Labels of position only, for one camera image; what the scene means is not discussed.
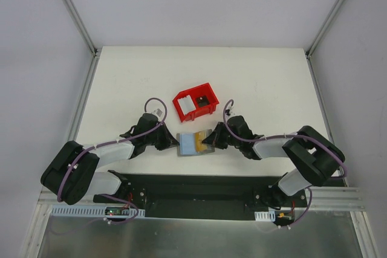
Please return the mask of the gold credit card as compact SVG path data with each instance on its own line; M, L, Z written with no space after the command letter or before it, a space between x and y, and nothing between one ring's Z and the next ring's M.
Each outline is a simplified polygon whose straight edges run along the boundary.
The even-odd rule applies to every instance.
M198 153L205 152L205 151L210 149L210 146L202 144L201 142L202 142L203 139L208 137L211 134L211 132L212 132L211 130L203 130L203 131L196 132L194 134L194 137L195 137L195 150Z

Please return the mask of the grey leather card holder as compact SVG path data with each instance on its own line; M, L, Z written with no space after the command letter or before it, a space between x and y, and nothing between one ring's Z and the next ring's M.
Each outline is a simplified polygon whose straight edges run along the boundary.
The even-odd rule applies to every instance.
M214 147L202 143L211 133L211 129L206 129L196 133L177 134L179 142L178 156L200 156L213 153L215 151Z

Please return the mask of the red plastic bin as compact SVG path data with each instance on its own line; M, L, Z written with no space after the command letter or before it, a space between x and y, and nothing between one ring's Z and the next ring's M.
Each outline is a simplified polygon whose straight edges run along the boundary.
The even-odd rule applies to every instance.
M177 100L179 98L183 98L187 95L190 95L192 97L192 100L196 106L196 110L188 113L187 115L183 115L179 104ZM199 108L197 103L196 103L196 98L199 96L206 96L208 100L210 101L210 105L205 106L203 108ZM193 88L186 89L184 91L180 91L175 98L172 101L176 112L178 114L178 118L180 119L181 122L185 121L194 121L194 119L207 115L207 114L213 114L216 110L216 107L220 103L217 96L215 95L210 83L204 83L202 85L195 86Z

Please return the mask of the white card stack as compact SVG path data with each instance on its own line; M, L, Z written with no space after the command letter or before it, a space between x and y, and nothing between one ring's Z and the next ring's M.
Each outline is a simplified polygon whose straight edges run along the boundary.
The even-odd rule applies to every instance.
M183 98L179 98L177 100L179 107L183 113L183 115L187 115L188 113L196 110L196 106L194 104L194 101L192 100L192 97L190 95L187 95Z

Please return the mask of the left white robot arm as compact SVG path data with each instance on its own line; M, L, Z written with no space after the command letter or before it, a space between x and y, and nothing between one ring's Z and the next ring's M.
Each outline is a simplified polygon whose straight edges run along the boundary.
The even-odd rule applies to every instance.
M148 146L162 151L179 146L179 142L155 114L144 113L136 125L115 141L93 146L83 146L74 140L66 142L43 172L41 184L68 205L78 203L85 195L99 194L107 194L113 202L121 203L128 195L123 178L96 170L133 159Z

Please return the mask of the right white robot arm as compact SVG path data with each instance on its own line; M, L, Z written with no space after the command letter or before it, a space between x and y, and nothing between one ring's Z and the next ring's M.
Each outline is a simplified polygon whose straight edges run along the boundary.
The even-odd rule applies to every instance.
M241 115L219 122L203 144L217 149L233 146L250 160L288 158L295 166L270 188L278 206L290 203L294 194L310 186L323 186L345 162L345 155L311 126L293 134L265 137L250 130Z

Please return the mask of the black block in bin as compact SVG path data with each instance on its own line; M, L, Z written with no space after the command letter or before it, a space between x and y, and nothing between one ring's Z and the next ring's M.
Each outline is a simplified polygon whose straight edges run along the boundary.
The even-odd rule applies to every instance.
M196 100L196 103L197 103L199 108L203 108L205 106L210 105L210 101L208 100L208 98L205 95L199 96L195 100Z

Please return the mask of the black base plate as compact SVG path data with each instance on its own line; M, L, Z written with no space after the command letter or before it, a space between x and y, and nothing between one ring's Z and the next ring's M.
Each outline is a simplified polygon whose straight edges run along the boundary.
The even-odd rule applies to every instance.
M132 202L147 218L252 221L255 213L306 208L305 190L286 196L274 176L195 176L115 173L121 186L95 203Z

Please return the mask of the left aluminium frame post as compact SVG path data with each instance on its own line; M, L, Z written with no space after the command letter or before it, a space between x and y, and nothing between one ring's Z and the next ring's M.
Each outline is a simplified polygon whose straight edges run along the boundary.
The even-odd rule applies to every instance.
M75 6L75 3L73 0L62 0L70 18L72 19L75 27L77 28L78 32L80 33L81 38L83 39L85 45L87 46L88 50L92 54L93 57L97 56L98 54L98 48L96 47L95 43L93 42L85 23L81 17L81 15L78 12L78 9Z

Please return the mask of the aluminium frame post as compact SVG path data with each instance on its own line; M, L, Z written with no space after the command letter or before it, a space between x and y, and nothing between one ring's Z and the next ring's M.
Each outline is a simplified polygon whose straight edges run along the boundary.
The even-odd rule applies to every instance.
M320 29L312 40L312 43L305 50L305 55L307 59L310 59L314 52L317 50L319 44L322 42L324 36L328 33L328 30L333 25L335 18L338 16L346 1L347 0L335 0L333 6L329 10L326 18L320 26Z
M70 18L72 19L75 27L77 28L78 32L80 33L81 38L83 39L85 45L87 46L88 50L92 54L93 57L97 56L98 54L98 48L96 47L95 43L93 42L85 23L81 17L81 15L78 12L78 9L75 6L75 3L73 0L62 0Z

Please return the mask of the aluminium front rail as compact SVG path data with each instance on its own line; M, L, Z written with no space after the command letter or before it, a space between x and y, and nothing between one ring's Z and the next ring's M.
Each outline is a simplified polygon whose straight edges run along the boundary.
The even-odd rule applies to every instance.
M365 202L357 187L311 187L311 209L315 211L366 211ZM44 187L37 204L67 205L58 203L56 196ZM76 205L96 205L86 197Z

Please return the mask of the right aluminium frame post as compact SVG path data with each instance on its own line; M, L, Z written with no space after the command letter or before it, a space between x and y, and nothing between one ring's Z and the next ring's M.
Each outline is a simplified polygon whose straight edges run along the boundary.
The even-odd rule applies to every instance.
M347 0L335 0L333 6L329 10L326 18L320 26L320 29L312 40L312 43L305 50L305 55L307 59L310 59L314 52L317 50L319 44L322 42L324 36L328 33L328 30L333 25L335 18L338 16L346 1Z

